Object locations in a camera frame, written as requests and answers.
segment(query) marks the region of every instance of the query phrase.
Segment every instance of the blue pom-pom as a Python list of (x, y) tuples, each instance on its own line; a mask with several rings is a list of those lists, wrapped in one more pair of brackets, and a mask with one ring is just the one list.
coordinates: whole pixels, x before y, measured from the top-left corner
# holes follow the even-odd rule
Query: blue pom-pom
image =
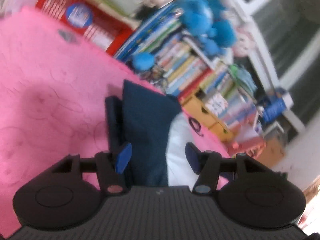
[(193, 36), (205, 34), (211, 27), (211, 21), (205, 15), (192, 14), (188, 22), (185, 23), (188, 31)]
[(220, 53), (220, 48), (213, 40), (207, 39), (207, 42), (204, 45), (204, 51), (207, 55), (214, 56)]
[(208, 37), (209, 38), (214, 38), (216, 35), (217, 35), (217, 29), (214, 28), (214, 27), (211, 27), (209, 30), (208, 30)]
[(198, 40), (201, 44), (205, 44), (207, 42), (207, 37), (206, 36), (199, 36)]
[(212, 12), (205, 0), (177, 0), (182, 8), (180, 21), (193, 36), (206, 34), (212, 25)]
[(214, 41), (219, 47), (230, 48), (236, 43), (236, 33), (228, 20), (215, 22), (212, 27), (217, 30), (217, 35), (214, 37)]
[(227, 10), (227, 7), (225, 7), (221, 0), (207, 0), (209, 7), (213, 13), (213, 19), (215, 21), (222, 19), (222, 12)]
[(155, 57), (148, 52), (133, 55), (132, 66), (138, 71), (146, 71), (155, 64)]

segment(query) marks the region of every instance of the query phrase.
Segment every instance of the white pillow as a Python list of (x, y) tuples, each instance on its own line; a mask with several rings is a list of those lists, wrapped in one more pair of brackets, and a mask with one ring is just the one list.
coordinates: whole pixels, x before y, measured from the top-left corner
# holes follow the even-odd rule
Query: white pillow
[(186, 144), (193, 142), (193, 135), (185, 114), (178, 114), (171, 123), (167, 150), (165, 153), (168, 167), (169, 186), (189, 186), (193, 189), (199, 175), (191, 169), (186, 158)]

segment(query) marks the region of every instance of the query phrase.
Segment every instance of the window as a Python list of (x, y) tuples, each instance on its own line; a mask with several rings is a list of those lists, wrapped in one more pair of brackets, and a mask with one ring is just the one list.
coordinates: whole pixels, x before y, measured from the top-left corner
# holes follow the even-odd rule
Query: window
[(316, 35), (319, 0), (271, 0), (253, 17), (281, 78)]
[(320, 54), (289, 90), (294, 105), (292, 111), (306, 125), (320, 108)]

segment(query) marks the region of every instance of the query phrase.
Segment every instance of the white window frame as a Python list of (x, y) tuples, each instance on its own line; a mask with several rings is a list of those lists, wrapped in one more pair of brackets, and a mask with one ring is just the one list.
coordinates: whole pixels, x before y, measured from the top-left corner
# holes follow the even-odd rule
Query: white window frame
[[(257, 11), (263, 8), (271, 0), (250, 0), (249, 2), (246, 2), (245, 0), (233, 0), (233, 1), (235, 2), (236, 11), (240, 19), (243, 22), (253, 23), (252, 35), (256, 41), (257, 48), (256, 50), (250, 53), (249, 58), (260, 79), (262, 87), (264, 88), (265, 91), (268, 91), (278, 86), (288, 88), (288, 86), (284, 82), (285, 79), (279, 80), (271, 55), (269, 53), (268, 47), (264, 41), (264, 38), (256, 22), (252, 18), (252, 16)], [(313, 57), (314, 55), (318, 55), (317, 49), (315, 49), (314, 45), (310, 44), (310, 46), (312, 47), (313, 53), (311, 54), (313, 55)], [(297, 71), (298, 68), (300, 71), (303, 71), (303, 68), (300, 67), (300, 65), (298, 64), (299, 63), (298, 61), (305, 59), (307, 56), (310, 56), (309, 49), (306, 48), (305, 50), (306, 51), (303, 51), (303, 53), (296, 60), (296, 62), (289, 68), (291, 72), (288, 72), (288, 73), (294, 73), (294, 71)], [(289, 75), (286, 77), (286, 79), (288, 80), (290, 80), (290, 78), (291, 76)], [(295, 128), (295, 130), (298, 133), (302, 133), (305, 130), (304, 124), (292, 111), (287, 110), (284, 113), (284, 117), (291, 123), (291, 125)]]

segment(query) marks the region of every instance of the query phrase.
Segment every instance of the cardboard box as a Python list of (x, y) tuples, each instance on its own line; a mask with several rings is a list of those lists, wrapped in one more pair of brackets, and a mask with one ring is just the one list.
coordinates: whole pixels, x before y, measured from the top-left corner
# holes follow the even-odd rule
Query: cardboard box
[(267, 141), (267, 146), (257, 158), (257, 161), (268, 168), (272, 168), (280, 160), (282, 160), (285, 155), (286, 153), (279, 140), (277, 138), (272, 138), (271, 140)]

